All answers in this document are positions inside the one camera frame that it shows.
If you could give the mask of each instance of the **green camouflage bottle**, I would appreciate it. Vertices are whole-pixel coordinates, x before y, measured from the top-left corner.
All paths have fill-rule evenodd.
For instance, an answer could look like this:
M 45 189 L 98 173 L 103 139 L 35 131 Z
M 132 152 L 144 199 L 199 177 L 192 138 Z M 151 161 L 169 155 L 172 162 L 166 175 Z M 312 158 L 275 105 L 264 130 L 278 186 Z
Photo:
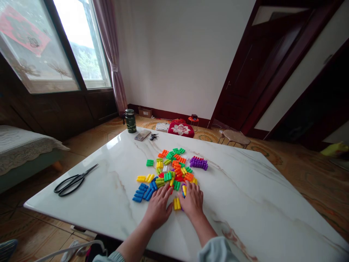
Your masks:
M 126 109 L 125 112 L 124 116 L 126 119 L 127 131 L 129 133 L 135 133 L 137 131 L 135 111 L 133 109 Z

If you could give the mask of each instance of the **glass pane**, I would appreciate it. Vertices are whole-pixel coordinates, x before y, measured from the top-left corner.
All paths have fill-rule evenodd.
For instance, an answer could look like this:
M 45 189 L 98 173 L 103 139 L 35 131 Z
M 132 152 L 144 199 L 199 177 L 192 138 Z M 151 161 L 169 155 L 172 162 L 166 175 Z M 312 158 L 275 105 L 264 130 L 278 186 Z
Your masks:
M 110 87 L 107 64 L 91 1 L 54 0 L 87 88 Z
M 42 0 L 0 0 L 0 51 L 32 94 L 79 90 Z

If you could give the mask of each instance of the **hand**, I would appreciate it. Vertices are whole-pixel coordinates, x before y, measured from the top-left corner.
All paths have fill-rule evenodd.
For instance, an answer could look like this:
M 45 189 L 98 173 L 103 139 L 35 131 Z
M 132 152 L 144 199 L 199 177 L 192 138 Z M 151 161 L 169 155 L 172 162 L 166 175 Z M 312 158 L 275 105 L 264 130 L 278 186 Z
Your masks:
M 179 202 L 184 212 L 190 220 L 204 215 L 202 211 L 202 202 L 204 200 L 204 193 L 200 190 L 200 187 L 194 183 L 190 183 L 188 180 L 186 183 L 186 197 L 184 198 L 181 192 L 178 192 Z
M 154 231 L 160 228 L 167 221 L 172 212 L 173 203 L 171 203 L 166 209 L 167 200 L 173 191 L 173 188 L 167 190 L 168 187 L 169 183 L 166 183 L 166 185 L 153 193 L 152 198 L 149 201 L 148 209 L 142 220 L 142 223 L 144 223 L 145 226 L 152 228 Z

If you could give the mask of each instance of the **door handle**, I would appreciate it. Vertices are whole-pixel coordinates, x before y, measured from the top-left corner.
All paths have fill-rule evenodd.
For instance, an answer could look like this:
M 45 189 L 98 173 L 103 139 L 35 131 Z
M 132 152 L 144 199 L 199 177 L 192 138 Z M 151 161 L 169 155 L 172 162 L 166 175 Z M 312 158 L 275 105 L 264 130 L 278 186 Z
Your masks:
M 227 90 L 228 89 L 228 86 L 231 86 L 232 84 L 230 83 L 230 81 L 228 82 L 228 84 L 227 84 L 227 86 L 226 86 L 226 88 L 225 88 L 225 90 Z

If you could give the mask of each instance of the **smartphone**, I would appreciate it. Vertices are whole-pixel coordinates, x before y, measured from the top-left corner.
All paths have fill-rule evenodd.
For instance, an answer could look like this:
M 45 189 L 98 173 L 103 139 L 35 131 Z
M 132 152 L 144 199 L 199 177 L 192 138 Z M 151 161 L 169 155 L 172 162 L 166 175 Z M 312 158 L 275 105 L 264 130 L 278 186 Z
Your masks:
M 149 130 L 143 130 L 142 132 L 140 132 L 138 135 L 135 136 L 135 140 L 143 141 L 150 133 L 151 131 Z

